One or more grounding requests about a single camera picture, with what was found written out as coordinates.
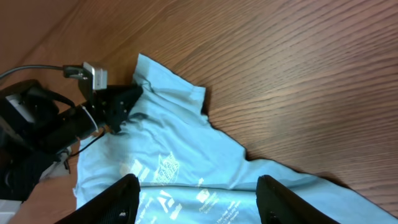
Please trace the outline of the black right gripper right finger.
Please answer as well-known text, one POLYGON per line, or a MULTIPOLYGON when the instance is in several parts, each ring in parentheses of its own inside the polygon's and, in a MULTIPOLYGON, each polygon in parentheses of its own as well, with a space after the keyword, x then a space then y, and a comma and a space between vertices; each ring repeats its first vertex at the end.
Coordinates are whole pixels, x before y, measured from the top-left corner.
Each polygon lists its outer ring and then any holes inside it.
POLYGON ((269 175, 257 180, 256 204, 265 224, 337 224, 269 175))

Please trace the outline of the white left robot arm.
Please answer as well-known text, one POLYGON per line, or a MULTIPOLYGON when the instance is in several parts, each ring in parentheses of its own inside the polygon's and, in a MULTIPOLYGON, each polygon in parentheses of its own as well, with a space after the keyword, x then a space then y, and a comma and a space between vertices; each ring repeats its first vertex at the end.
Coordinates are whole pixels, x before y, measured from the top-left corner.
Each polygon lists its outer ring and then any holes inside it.
POLYGON ((109 86, 75 105, 37 80, 1 90, 1 199, 27 200, 67 147, 99 128, 120 132, 142 93, 137 85, 109 86))

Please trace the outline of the light blue printed t-shirt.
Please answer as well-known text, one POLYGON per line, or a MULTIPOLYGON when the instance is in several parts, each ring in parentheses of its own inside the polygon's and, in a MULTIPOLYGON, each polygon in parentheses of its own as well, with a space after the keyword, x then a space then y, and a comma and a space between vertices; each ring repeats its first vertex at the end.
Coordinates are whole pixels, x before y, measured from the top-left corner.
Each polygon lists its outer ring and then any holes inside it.
POLYGON ((269 175, 339 223, 396 223, 356 192, 245 149, 201 112, 205 89, 140 55, 143 92, 117 134, 81 142, 78 207, 127 174, 141 185, 138 223, 259 223, 257 180, 269 175))

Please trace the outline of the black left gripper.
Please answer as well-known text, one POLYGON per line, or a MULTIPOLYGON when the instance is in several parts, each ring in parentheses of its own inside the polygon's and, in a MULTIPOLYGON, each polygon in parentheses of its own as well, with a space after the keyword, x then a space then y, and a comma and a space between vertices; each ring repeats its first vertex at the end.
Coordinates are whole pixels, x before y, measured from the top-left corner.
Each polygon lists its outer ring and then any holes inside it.
POLYGON ((111 85, 94 94, 94 118, 99 127, 107 126, 113 134, 120 132, 143 89, 138 85, 111 85))

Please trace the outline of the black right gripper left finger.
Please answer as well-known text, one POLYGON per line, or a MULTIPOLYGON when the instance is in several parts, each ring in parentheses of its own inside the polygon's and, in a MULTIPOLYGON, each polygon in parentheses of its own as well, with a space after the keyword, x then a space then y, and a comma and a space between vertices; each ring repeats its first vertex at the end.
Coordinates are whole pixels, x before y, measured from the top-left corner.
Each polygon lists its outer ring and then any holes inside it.
POLYGON ((57 224, 135 224, 140 191, 138 178, 125 175, 57 224))

